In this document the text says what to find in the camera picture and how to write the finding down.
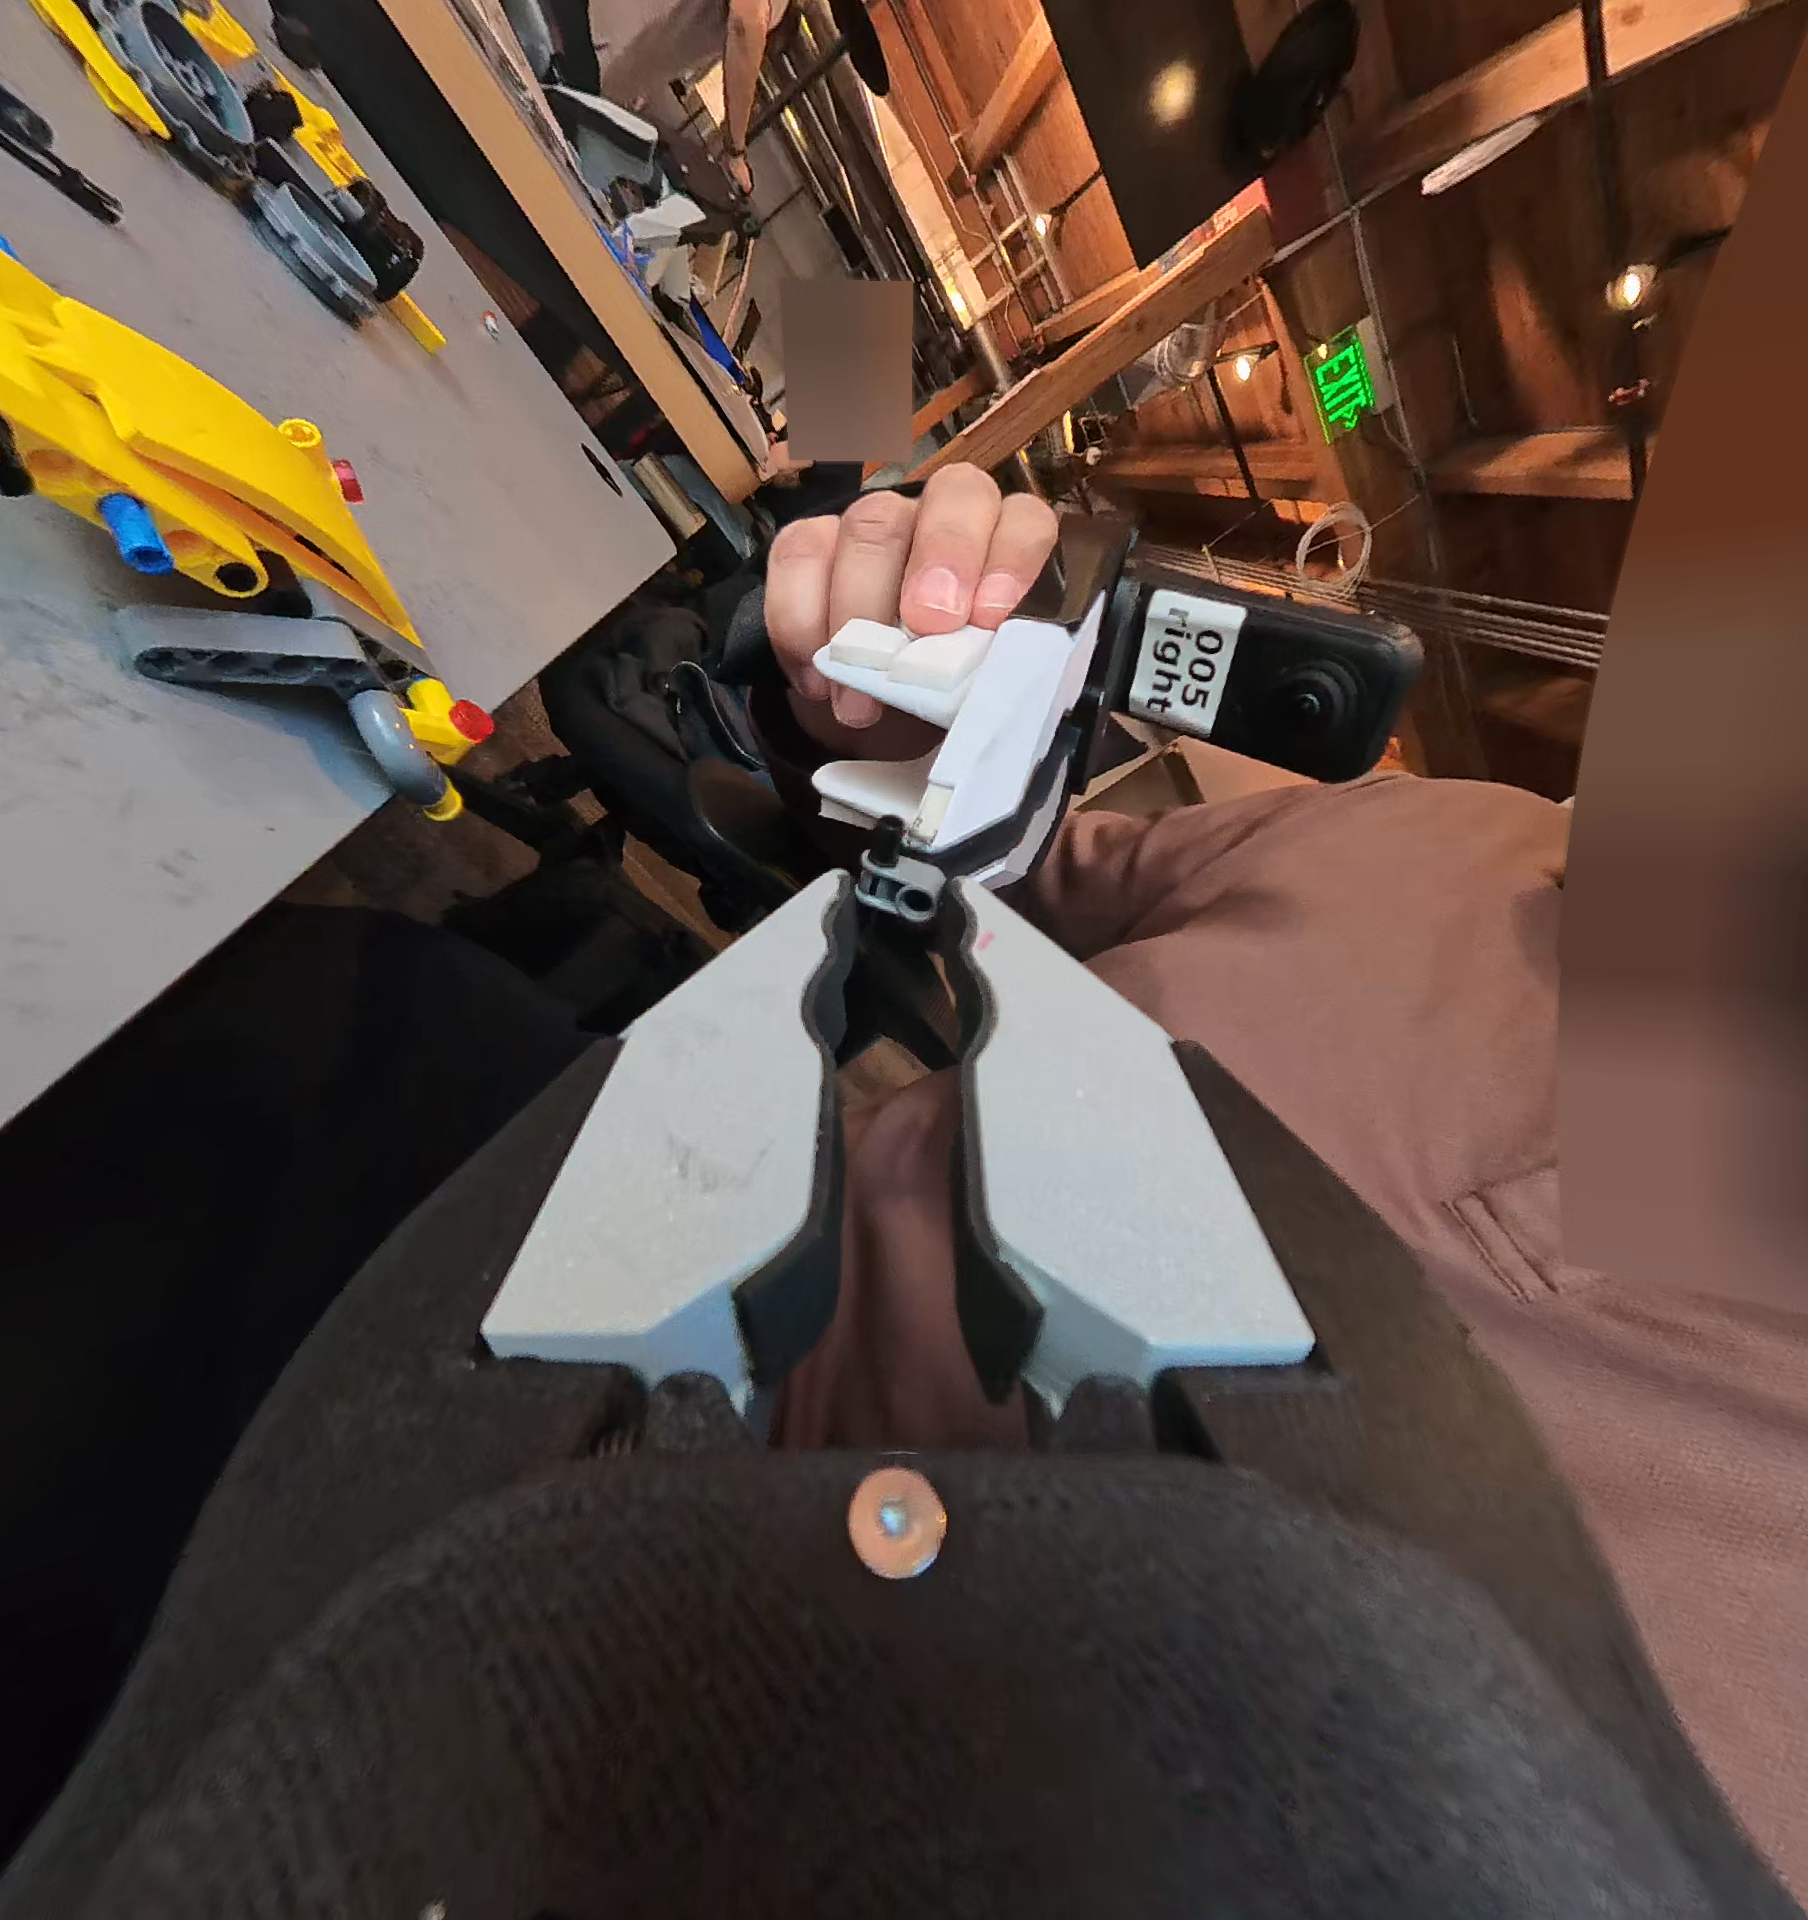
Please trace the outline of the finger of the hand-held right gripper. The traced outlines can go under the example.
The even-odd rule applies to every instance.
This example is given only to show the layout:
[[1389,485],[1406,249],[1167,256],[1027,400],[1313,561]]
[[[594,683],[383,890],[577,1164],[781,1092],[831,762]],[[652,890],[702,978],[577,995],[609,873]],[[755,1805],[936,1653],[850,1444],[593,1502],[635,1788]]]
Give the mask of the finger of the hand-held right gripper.
[[1100,605],[1070,624],[1016,617],[993,637],[916,806],[918,848],[959,848],[1012,820],[1085,690]]

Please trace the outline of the person's right hand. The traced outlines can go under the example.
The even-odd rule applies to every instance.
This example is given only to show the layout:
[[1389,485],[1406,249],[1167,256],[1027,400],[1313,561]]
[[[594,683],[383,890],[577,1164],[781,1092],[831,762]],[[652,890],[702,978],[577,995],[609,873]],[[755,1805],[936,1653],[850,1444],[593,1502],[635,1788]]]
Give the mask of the person's right hand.
[[826,757],[911,759],[936,734],[816,670],[820,650],[864,618],[918,639],[993,633],[1047,573],[1060,539],[1051,503],[1001,493],[952,464],[920,495],[864,493],[840,517],[799,521],[770,549],[765,621],[799,731]]

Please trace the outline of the yellow curved brick assembly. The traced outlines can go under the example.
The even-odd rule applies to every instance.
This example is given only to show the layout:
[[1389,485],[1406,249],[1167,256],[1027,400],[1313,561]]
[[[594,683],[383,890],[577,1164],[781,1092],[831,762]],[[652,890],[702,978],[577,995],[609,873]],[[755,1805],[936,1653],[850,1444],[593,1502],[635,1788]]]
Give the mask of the yellow curved brick assembly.
[[141,677],[326,697],[396,799],[432,822],[461,816],[454,769],[494,721],[436,673],[316,422],[267,418],[5,243],[0,496],[42,498],[97,527],[130,573],[198,592],[115,613]]

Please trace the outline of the heap of grey wheel hubs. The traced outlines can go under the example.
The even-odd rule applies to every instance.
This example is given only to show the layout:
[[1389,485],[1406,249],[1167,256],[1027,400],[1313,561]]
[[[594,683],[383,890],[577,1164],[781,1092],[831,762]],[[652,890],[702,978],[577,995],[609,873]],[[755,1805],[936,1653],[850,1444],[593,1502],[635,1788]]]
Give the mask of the heap of grey wheel hubs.
[[424,245],[310,101],[223,4],[35,2],[89,84],[246,219],[344,325],[410,295]]

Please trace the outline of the green exit sign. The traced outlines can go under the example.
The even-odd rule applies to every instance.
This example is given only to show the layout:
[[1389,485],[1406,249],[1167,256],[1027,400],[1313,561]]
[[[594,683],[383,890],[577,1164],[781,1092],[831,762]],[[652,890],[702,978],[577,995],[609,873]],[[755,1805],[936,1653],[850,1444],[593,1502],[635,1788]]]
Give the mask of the green exit sign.
[[1372,360],[1362,325],[1319,341],[1302,355],[1313,409],[1327,445],[1360,431],[1379,412]]

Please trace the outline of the small grey black pin connector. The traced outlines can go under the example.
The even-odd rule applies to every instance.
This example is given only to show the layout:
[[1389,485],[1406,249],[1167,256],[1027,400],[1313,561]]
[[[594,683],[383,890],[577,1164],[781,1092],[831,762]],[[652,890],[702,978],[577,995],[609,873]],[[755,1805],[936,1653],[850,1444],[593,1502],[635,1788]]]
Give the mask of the small grey black pin connector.
[[924,930],[939,922],[947,876],[911,842],[907,822],[880,818],[862,848],[855,901],[874,916]]

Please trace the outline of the black flat panel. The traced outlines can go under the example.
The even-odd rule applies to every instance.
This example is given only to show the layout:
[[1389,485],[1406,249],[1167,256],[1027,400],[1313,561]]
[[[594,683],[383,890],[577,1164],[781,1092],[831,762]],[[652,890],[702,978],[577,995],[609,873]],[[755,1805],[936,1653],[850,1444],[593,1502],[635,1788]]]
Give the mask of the black flat panel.
[[1238,108],[1255,61],[1233,2],[1047,2],[1043,13],[1141,262],[1263,179]]

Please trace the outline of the black long connector piece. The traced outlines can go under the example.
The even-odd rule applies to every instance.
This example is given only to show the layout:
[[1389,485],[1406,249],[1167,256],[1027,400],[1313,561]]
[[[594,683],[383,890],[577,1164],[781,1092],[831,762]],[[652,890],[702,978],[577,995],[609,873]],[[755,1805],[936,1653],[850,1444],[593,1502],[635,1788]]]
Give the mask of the black long connector piece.
[[122,203],[56,150],[51,122],[0,77],[0,152],[45,181],[67,203],[95,222],[116,228],[124,220]]

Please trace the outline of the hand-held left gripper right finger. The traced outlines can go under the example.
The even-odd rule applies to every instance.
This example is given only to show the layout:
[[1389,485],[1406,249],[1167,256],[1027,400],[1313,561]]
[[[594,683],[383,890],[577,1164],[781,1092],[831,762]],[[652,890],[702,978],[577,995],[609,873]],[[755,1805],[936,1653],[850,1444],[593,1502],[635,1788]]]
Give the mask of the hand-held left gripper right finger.
[[954,1254],[993,1403],[1285,1376],[1319,1336],[1179,1045],[999,894],[947,894],[960,1015]]

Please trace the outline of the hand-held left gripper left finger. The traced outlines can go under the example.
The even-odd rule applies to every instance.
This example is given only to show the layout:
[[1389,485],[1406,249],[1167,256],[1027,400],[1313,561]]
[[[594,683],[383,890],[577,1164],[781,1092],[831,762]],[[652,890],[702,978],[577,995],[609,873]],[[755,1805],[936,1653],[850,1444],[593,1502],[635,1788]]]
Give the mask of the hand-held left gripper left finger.
[[772,1391],[840,1299],[855,959],[818,879],[635,1021],[483,1336],[491,1356]]

